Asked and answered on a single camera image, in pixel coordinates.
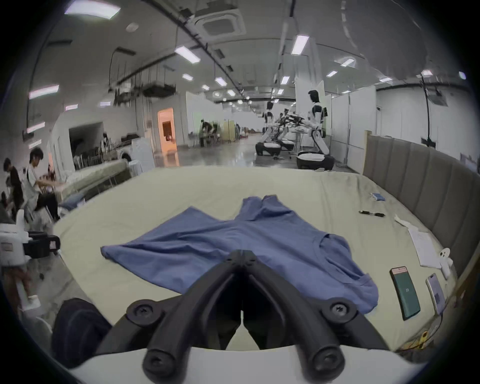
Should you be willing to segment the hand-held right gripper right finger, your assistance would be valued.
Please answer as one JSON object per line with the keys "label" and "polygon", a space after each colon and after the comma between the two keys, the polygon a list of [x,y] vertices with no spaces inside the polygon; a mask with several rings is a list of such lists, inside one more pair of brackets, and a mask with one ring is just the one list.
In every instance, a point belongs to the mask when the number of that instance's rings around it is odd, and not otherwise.
{"label": "hand-held right gripper right finger", "polygon": [[350,300],[305,297],[250,250],[243,251],[243,273],[280,317],[280,343],[299,350],[309,378],[321,382],[339,377],[346,365],[340,346],[389,351],[376,328]]}

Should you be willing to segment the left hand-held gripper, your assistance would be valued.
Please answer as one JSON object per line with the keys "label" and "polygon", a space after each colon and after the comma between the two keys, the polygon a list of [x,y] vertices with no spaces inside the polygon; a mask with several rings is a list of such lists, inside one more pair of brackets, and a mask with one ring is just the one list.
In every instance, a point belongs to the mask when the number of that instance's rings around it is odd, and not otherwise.
{"label": "left hand-held gripper", "polygon": [[0,228],[1,267],[22,267],[31,259],[57,254],[61,248],[60,238],[44,231],[25,231],[15,224]]}

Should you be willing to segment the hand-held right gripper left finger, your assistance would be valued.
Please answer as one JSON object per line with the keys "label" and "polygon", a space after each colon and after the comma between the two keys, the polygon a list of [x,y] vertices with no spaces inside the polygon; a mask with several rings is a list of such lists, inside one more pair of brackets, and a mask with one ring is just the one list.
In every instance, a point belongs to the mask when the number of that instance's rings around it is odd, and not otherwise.
{"label": "hand-held right gripper left finger", "polygon": [[202,316],[209,316],[242,269],[243,251],[235,250],[195,281],[185,294],[160,301],[134,301],[103,338],[94,356],[146,348],[141,368],[151,382],[179,380],[197,339]]}

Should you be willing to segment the person's left hand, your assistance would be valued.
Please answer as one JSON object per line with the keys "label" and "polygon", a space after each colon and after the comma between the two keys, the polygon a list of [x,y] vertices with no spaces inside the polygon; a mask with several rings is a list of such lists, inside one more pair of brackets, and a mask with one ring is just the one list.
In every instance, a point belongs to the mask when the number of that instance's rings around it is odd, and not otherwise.
{"label": "person's left hand", "polygon": [[16,284],[18,281],[21,282],[25,294],[27,296],[30,295],[31,278],[25,266],[4,267],[2,275],[4,278],[4,289],[10,302],[15,303],[19,301],[19,293]]}

